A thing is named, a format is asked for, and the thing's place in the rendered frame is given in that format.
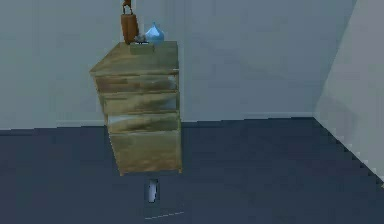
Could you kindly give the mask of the light wooden chest of drawers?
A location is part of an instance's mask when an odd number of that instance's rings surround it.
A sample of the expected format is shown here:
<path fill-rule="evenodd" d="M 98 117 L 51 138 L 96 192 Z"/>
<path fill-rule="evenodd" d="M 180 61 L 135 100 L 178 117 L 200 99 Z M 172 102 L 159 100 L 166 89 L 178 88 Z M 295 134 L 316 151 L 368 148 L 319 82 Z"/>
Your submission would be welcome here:
<path fill-rule="evenodd" d="M 121 175 L 182 170 L 178 43 L 153 45 L 119 43 L 89 71 Z"/>

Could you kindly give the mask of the flat olive green book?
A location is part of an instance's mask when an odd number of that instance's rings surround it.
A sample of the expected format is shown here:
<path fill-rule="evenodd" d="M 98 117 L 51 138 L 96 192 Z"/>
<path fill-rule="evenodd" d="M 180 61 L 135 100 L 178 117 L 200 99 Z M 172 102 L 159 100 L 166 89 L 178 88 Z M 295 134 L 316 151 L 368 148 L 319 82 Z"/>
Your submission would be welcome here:
<path fill-rule="evenodd" d="M 154 45 L 150 43 L 146 44 L 130 44 L 130 53 L 132 55 L 148 55 L 148 54 L 153 54 L 154 53 Z"/>

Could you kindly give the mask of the light blue round vase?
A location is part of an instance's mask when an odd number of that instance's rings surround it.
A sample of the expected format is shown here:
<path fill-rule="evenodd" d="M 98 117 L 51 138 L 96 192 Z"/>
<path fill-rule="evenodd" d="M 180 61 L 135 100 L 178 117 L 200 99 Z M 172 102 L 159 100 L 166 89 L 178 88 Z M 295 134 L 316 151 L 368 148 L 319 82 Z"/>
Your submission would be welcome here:
<path fill-rule="evenodd" d="M 162 30 L 160 30 L 155 22 L 152 23 L 152 26 L 145 33 L 145 38 L 148 43 L 159 44 L 164 41 L 165 35 Z"/>

